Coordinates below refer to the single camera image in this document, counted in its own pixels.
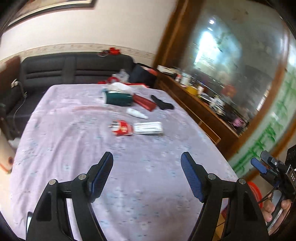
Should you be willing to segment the person's right hand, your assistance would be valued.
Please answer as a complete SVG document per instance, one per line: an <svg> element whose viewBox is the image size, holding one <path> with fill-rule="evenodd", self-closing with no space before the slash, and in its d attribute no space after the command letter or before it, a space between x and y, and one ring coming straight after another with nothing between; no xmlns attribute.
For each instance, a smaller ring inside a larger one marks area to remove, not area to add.
<svg viewBox="0 0 296 241"><path fill-rule="evenodd" d="M292 202L290 199L283 200L281 202L282 213L279 216L279 218L277 219L276 223L273 225L273 227L270 228L270 230L268 231L269 235L273 234L278 229L278 227L281 225L285 216L289 213L289 209L290 209L291 204L292 204ZM270 222L272 220L272 218L273 218L272 213L274 212L274 210L275 210L274 204L271 202L270 199L267 199L264 202L263 208L261 209L264 220L266 222Z"/></svg>

